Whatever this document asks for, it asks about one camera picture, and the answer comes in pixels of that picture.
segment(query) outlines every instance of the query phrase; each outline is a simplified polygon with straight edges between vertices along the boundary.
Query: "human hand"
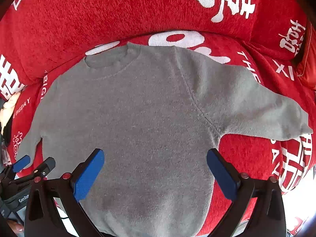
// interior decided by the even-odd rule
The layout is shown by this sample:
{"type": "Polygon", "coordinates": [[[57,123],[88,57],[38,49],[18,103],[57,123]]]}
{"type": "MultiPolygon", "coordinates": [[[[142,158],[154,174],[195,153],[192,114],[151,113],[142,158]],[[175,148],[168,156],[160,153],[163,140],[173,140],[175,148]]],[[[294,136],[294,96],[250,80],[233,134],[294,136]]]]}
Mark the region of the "human hand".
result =
{"type": "Polygon", "coordinates": [[[23,225],[18,224],[17,222],[14,222],[12,220],[7,220],[7,223],[9,224],[10,228],[14,233],[21,233],[24,231],[23,225]]]}

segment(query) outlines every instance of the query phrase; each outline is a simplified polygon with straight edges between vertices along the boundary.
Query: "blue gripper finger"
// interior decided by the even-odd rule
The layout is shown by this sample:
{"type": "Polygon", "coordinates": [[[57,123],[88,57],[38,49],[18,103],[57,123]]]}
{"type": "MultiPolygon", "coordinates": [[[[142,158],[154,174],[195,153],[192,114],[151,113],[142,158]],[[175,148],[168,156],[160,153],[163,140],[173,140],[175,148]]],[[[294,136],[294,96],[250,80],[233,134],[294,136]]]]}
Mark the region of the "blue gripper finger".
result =
{"type": "Polygon", "coordinates": [[[96,154],[94,158],[92,158],[91,162],[86,166],[78,180],[75,182],[74,196],[77,202],[86,198],[104,165],[105,155],[103,150],[97,149],[95,152],[96,154]]]}
{"type": "Polygon", "coordinates": [[[18,160],[14,165],[13,165],[13,172],[18,173],[20,172],[23,168],[25,168],[28,164],[31,163],[31,158],[28,155],[25,155],[23,158],[18,160]]]}
{"type": "Polygon", "coordinates": [[[221,155],[216,149],[209,150],[206,156],[207,165],[222,189],[224,196],[227,199],[234,201],[237,198],[238,185],[227,171],[219,156],[221,155]]]}

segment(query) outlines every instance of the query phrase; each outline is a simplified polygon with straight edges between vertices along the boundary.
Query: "bolt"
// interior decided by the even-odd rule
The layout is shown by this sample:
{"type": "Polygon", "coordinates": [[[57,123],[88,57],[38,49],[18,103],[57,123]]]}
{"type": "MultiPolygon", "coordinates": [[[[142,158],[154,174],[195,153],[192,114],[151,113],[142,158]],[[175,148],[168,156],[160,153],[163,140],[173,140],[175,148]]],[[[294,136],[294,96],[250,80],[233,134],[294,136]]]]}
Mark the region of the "bolt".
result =
{"type": "Polygon", "coordinates": [[[245,172],[240,173],[240,176],[242,178],[244,178],[244,179],[248,179],[249,178],[249,175],[247,173],[245,173],[245,172]]]}
{"type": "Polygon", "coordinates": [[[270,177],[270,181],[272,182],[272,183],[276,183],[277,182],[277,180],[276,180],[276,178],[275,177],[270,177]]]}
{"type": "Polygon", "coordinates": [[[35,182],[35,183],[38,183],[40,180],[41,180],[41,178],[40,178],[39,176],[37,176],[37,177],[34,178],[34,182],[35,182]]]}
{"type": "Polygon", "coordinates": [[[71,177],[71,174],[70,173],[65,173],[63,174],[63,179],[69,179],[71,177]]]}

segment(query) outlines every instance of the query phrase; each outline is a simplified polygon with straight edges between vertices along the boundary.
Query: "neckline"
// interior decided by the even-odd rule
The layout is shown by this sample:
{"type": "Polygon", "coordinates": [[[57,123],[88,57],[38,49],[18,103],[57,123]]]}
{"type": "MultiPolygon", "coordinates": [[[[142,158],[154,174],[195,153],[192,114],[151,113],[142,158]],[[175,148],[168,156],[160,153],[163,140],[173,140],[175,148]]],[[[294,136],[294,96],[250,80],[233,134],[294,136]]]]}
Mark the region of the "neckline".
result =
{"type": "Polygon", "coordinates": [[[117,74],[118,72],[126,68],[129,64],[131,64],[135,59],[137,59],[141,53],[141,49],[140,49],[141,46],[139,44],[128,42],[126,46],[127,46],[126,55],[122,57],[121,59],[119,59],[118,61],[112,63],[111,65],[107,65],[106,67],[91,68],[86,63],[87,56],[84,57],[83,61],[84,61],[86,69],[88,69],[90,73],[96,74],[97,78],[104,78],[106,76],[112,76],[112,75],[117,74]]]}

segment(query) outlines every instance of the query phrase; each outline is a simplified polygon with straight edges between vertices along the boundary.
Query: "beige fabric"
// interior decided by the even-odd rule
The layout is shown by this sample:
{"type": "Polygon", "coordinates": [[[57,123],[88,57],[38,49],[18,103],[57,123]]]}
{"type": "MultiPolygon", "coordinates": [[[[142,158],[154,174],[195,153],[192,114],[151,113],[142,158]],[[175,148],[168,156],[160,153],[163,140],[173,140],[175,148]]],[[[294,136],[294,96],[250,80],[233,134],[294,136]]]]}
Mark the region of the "beige fabric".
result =
{"type": "Polygon", "coordinates": [[[3,129],[7,125],[10,117],[13,114],[14,107],[16,105],[16,102],[18,101],[18,98],[20,96],[20,92],[17,92],[13,94],[10,99],[3,104],[3,108],[0,111],[0,122],[1,122],[1,134],[3,135],[3,129]]]}

